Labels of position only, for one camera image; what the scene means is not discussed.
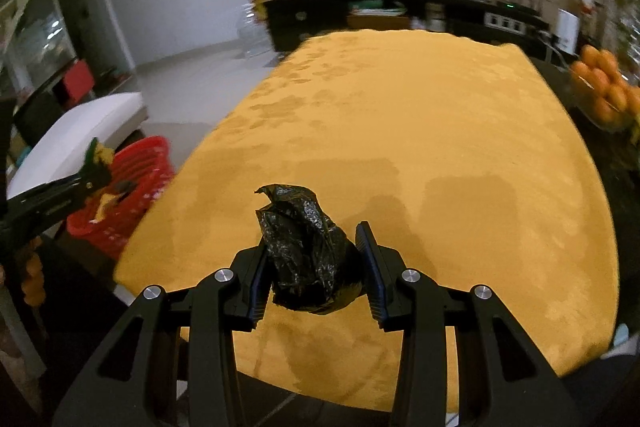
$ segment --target silver screw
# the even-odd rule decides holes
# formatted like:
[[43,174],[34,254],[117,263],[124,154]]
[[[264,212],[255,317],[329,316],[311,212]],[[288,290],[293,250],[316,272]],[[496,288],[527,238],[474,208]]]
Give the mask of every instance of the silver screw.
[[234,278],[234,273],[228,268],[221,268],[213,277],[215,277],[218,282],[227,282]]
[[474,289],[474,293],[476,294],[476,297],[484,300],[488,299],[489,297],[491,297],[491,295],[494,294],[489,286],[484,285],[476,286],[476,289]]
[[160,289],[160,286],[147,286],[142,292],[142,295],[145,299],[151,300],[158,297],[161,292],[162,290]]
[[420,280],[420,272],[413,268],[409,268],[402,272],[402,278],[407,282],[418,282]]

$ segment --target black plastic bag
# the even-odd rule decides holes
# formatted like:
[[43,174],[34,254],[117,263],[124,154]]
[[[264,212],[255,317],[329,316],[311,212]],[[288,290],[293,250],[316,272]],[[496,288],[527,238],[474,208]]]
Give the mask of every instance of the black plastic bag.
[[295,185],[265,185],[256,193],[271,200],[255,213],[276,268],[273,302],[325,315],[355,300],[362,290],[360,253],[316,195]]

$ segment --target red plastic basket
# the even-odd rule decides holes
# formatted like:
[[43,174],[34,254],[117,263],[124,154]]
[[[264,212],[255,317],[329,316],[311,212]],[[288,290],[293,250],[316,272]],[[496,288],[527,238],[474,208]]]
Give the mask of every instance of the red plastic basket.
[[85,239],[116,261],[129,237],[175,176],[169,162],[169,143],[162,136],[150,136],[118,152],[110,165],[111,185],[130,180],[136,188],[99,223],[91,223],[99,198],[66,218],[66,229],[78,239]]

